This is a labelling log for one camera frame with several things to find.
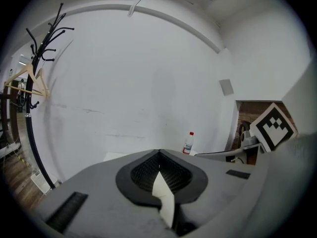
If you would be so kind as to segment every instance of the gray panel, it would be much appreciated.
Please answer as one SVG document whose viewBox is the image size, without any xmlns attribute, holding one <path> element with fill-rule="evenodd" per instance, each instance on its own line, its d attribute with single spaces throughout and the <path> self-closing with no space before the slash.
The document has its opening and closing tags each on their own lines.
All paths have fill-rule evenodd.
<svg viewBox="0 0 317 238">
<path fill-rule="evenodd" d="M 224 96 L 234 94 L 230 79 L 219 80 Z"/>
<path fill-rule="evenodd" d="M 262 191 L 269 160 L 270 153 L 262 153 L 259 147 L 257 163 L 237 196 L 205 225 L 187 234 L 186 238 L 209 237 L 211 234 L 217 238 L 241 237 L 241 232 Z"/>
<path fill-rule="evenodd" d="M 201 226 L 224 209 L 242 190 L 247 180 L 227 175 L 230 169 L 252 173 L 254 166 L 207 160 L 168 150 L 169 153 L 202 169 L 208 177 L 208 185 L 193 203 L 181 205 L 187 221 Z"/>
<path fill-rule="evenodd" d="M 71 237 L 176 237 L 161 219 L 157 208 L 134 205 L 118 190 L 115 175 L 122 166 L 150 153 L 131 154 L 84 169 L 58 187 L 40 204 L 37 212 L 47 218 L 74 192 L 88 194 L 65 231 Z"/>
<path fill-rule="evenodd" d="M 262 193 L 241 237 L 268 237 L 284 223 L 316 171 L 316 152 L 317 133 L 287 141 L 271 152 Z"/>
</svg>

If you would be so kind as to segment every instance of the black vent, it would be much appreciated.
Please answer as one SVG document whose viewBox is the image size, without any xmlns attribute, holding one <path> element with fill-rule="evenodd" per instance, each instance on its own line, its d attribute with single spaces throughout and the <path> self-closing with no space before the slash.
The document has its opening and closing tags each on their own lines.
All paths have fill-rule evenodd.
<svg viewBox="0 0 317 238">
<path fill-rule="evenodd" d="M 76 216 L 88 195 L 74 192 L 46 221 L 51 228 L 63 233 Z"/>
<path fill-rule="evenodd" d="M 173 194 L 186 187 L 192 180 L 192 173 L 164 154 L 159 155 L 160 172 Z"/>
<path fill-rule="evenodd" d="M 232 169 L 227 171 L 226 174 L 234 176 L 234 177 L 242 178 L 245 180 L 249 179 L 249 177 L 251 175 L 250 173 L 240 172 L 240 171 L 236 171 L 236 170 L 232 170 Z"/>
<path fill-rule="evenodd" d="M 131 179 L 141 189 L 152 193 L 159 173 L 159 154 L 155 154 L 131 171 Z"/>
</svg>

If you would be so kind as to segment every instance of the coat rack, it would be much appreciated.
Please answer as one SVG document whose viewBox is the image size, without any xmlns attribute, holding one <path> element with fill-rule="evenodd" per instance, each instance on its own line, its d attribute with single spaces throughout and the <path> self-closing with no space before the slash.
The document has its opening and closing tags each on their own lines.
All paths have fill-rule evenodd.
<svg viewBox="0 0 317 238">
<path fill-rule="evenodd" d="M 58 38 L 60 35 L 62 35 L 63 33 L 65 33 L 65 31 L 68 30 L 74 30 L 74 28 L 70 28 L 70 27 L 60 27 L 57 28 L 58 24 L 63 20 L 63 18 L 65 17 L 66 13 L 62 14 L 61 16 L 59 16 L 61 8 L 63 6 L 63 3 L 60 4 L 58 13 L 57 13 L 57 17 L 54 21 L 53 24 L 49 23 L 50 29 L 47 33 L 47 35 L 45 36 L 45 38 L 43 39 L 43 41 L 41 42 L 41 44 L 37 45 L 36 40 L 34 38 L 34 36 L 32 35 L 32 33 L 30 32 L 29 29 L 26 28 L 26 31 L 28 32 L 28 34 L 31 36 L 32 40 L 34 41 L 34 44 L 31 45 L 31 49 L 32 49 L 32 54 L 34 55 L 32 57 L 32 63 L 26 65 L 26 70 L 28 71 L 28 79 L 26 82 L 26 87 L 25 87 L 25 103 L 23 105 L 26 105 L 26 128 L 27 128 L 27 132 L 28 132 L 28 137 L 29 137 L 29 141 L 30 141 L 30 145 L 31 145 L 31 149 L 35 158 L 35 161 L 39 167 L 39 169 L 41 170 L 45 180 L 47 181 L 47 183 L 49 184 L 49 186 L 53 189 L 55 188 L 54 183 L 52 182 L 52 180 L 50 179 L 48 173 L 46 172 L 42 160 L 40 158 L 36 143 L 35 143 L 35 138 L 34 138 L 34 134 L 33 134 L 33 126 L 32 126 L 32 117 L 31 117 L 31 109 L 34 109 L 37 107 L 37 105 L 39 104 L 39 102 L 37 102 L 36 104 L 32 105 L 32 94 L 37 94 L 37 95 L 42 95 L 45 98 L 48 98 L 48 96 L 50 95 L 48 88 L 43 80 L 43 68 L 41 68 L 37 74 L 36 77 L 34 77 L 39 61 L 40 59 L 43 59 L 44 61 L 54 61 L 54 59 L 45 59 L 43 57 L 43 54 L 47 51 L 53 51 L 55 52 L 56 50 L 53 49 L 47 49 L 46 47 L 52 42 L 54 41 L 56 38 Z M 37 86 L 37 90 L 33 89 L 33 84 L 35 83 L 35 85 Z"/>
</svg>

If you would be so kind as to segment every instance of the wooden hanger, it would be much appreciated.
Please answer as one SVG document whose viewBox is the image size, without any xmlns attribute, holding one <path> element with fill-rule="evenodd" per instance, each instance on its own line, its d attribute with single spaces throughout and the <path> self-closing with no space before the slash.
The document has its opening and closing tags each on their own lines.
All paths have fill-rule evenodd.
<svg viewBox="0 0 317 238">
<path fill-rule="evenodd" d="M 18 76 L 20 76 L 26 72 L 30 75 L 31 79 L 33 80 L 33 82 L 36 85 L 36 87 L 38 88 L 38 90 L 33 89 L 33 91 L 31 92 L 31 91 L 28 91 L 25 89 L 20 89 L 20 88 L 9 85 Z M 50 92 L 49 92 L 49 90 L 44 82 L 44 79 L 43 79 L 43 68 L 41 68 L 39 70 L 38 74 L 35 77 L 33 74 L 33 65 L 31 63 L 28 63 L 27 65 L 25 65 L 24 69 L 22 69 L 19 73 L 15 74 L 11 78 L 9 78 L 8 81 L 6 81 L 4 83 L 4 86 L 7 86 L 7 87 L 10 87 L 12 89 L 16 89 L 16 90 L 19 90 L 22 92 L 40 95 L 40 96 L 43 96 L 44 98 L 48 98 L 50 96 Z"/>
</svg>

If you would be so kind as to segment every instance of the plastic bottle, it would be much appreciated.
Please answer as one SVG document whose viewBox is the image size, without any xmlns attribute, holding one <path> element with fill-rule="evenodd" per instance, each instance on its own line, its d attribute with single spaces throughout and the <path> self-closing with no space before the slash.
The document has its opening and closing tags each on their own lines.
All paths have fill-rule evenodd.
<svg viewBox="0 0 317 238">
<path fill-rule="evenodd" d="M 192 150 L 192 146 L 194 144 L 194 133 L 190 132 L 189 136 L 187 136 L 185 141 L 185 146 L 183 148 L 184 154 L 190 154 L 190 151 Z"/>
</svg>

